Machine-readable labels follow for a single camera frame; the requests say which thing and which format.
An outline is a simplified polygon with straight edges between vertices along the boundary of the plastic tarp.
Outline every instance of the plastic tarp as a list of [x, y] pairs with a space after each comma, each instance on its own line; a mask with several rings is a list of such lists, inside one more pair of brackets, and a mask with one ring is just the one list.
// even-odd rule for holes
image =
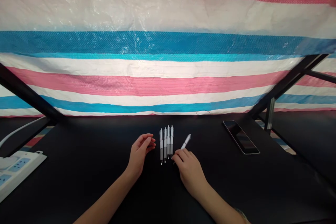
[[[0, 62], [65, 115], [246, 112], [307, 54], [336, 0], [0, 0]], [[336, 75], [336, 56], [316, 70]], [[336, 109], [305, 77], [276, 110]], [[0, 116], [40, 116], [0, 89]]]

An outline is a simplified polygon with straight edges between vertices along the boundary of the smartphone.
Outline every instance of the smartphone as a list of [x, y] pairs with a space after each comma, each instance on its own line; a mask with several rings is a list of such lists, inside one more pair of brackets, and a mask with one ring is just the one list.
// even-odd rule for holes
[[223, 124], [243, 154], [251, 155], [260, 153], [236, 121], [223, 121]]

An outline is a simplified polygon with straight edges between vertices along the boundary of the hand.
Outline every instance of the hand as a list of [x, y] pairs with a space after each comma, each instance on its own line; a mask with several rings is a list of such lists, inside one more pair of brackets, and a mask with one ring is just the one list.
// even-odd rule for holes
[[198, 200], [202, 191], [209, 186], [200, 162], [196, 156], [187, 149], [175, 151], [172, 160], [175, 161], [180, 170], [180, 177], [184, 186], [191, 196]]
[[144, 167], [145, 157], [156, 146], [153, 134], [143, 134], [135, 141], [131, 148], [129, 162], [125, 172], [137, 180]]

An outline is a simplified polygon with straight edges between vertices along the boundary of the table surface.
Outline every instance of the table surface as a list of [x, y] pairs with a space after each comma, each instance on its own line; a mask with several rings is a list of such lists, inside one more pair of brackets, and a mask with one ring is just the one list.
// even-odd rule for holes
[[[36, 117], [0, 118], [0, 140], [23, 125], [37, 120]], [[11, 156], [38, 134], [50, 122], [43, 118], [12, 135], [0, 148], [0, 157]]]
[[336, 188], [335, 127], [335, 110], [275, 112], [272, 125], [280, 138]]
[[[237, 120], [260, 150], [243, 155], [222, 125]], [[32, 151], [47, 159], [2, 203], [10, 223], [72, 223], [118, 178], [140, 134], [173, 125], [174, 150], [189, 133], [187, 148], [199, 159], [213, 188], [251, 223], [298, 223], [335, 218], [336, 201], [310, 170], [242, 114], [67, 118]], [[150, 152], [143, 173], [111, 223], [213, 223], [189, 195], [171, 160], [160, 165]]]

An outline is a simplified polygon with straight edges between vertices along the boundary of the power cord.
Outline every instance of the power cord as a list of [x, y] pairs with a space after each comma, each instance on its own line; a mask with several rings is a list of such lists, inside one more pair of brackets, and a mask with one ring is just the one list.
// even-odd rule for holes
[[39, 118], [39, 119], [37, 119], [37, 120], [35, 120], [35, 121], [32, 121], [32, 122], [30, 122], [30, 123], [27, 123], [27, 124], [23, 125], [22, 127], [20, 127], [20, 128], [18, 128], [18, 129], [14, 130], [13, 132], [9, 133], [7, 136], [5, 136], [4, 139], [2, 139], [2, 140], [0, 141], [0, 148], [1, 148], [1, 146], [4, 144], [4, 142], [6, 142], [6, 140], [7, 140], [8, 138], [10, 138], [12, 135], [14, 135], [16, 132], [18, 132], [19, 130], [22, 130], [23, 128], [25, 128], [25, 127], [27, 127], [27, 126], [29, 126], [30, 124], [33, 124], [33, 123], [35, 123], [35, 122], [41, 120], [42, 118], [45, 118], [45, 116], [43, 116], [43, 117], [41, 117], [41, 118]]

